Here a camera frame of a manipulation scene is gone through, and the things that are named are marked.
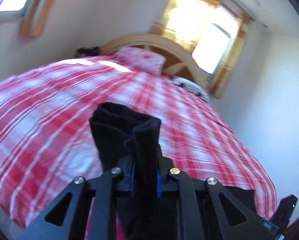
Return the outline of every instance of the bedsheet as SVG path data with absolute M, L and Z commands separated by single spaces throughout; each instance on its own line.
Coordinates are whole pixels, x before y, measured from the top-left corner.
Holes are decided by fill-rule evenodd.
M 75 177 L 102 174 L 88 119 L 111 101 L 162 120 L 164 156 L 197 179 L 254 189 L 257 213 L 275 187 L 209 103 L 114 56 L 52 63 L 0 82 L 0 207 L 25 228 Z

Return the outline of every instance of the wooden trim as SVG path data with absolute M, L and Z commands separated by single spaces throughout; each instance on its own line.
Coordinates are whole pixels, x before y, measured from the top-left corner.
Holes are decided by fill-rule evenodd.
M 20 25 L 19 36 L 20 37 L 30 37 L 32 31 L 32 22 L 35 16 L 40 0 L 32 0 L 30 8 L 28 9 L 26 15 L 23 17 Z

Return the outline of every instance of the white wall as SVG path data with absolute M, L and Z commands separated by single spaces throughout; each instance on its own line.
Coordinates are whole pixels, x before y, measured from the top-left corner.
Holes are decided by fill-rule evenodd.
M 82 46 L 104 45 L 124 35 L 147 33 L 168 0 L 96 0 Z
M 254 62 L 238 67 L 212 104 L 263 165 L 278 200 L 299 199 L 299 39 L 263 33 Z M 291 221 L 297 217 L 299 201 Z
M 43 36 L 20 39 L 20 20 L 0 22 L 0 80 L 72 57 L 94 0 L 56 0 Z

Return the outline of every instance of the metal screw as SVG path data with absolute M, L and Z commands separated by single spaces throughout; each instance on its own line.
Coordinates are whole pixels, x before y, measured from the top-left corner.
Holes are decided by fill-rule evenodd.
M 119 167 L 115 167 L 111 171 L 112 171 L 113 174 L 119 174 L 122 171 L 122 169 L 119 168 Z
M 172 175 L 178 175 L 180 173 L 180 169 L 179 168 L 171 168 L 170 173 Z
M 77 177 L 74 179 L 74 183 L 75 184 L 82 184 L 84 182 L 84 178 L 83 177 Z
M 215 185 L 217 183 L 217 179 L 215 179 L 215 178 L 208 178 L 207 179 L 207 183 L 209 185 Z

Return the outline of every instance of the arched headboard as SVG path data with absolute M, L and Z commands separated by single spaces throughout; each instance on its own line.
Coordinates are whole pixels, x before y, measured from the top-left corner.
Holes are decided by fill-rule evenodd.
M 100 53 L 110 53 L 122 47 L 138 47 L 166 57 L 163 73 L 189 79 L 202 88 L 208 87 L 207 76 L 201 71 L 191 54 L 167 38 L 155 34 L 134 34 L 118 38 L 100 48 Z

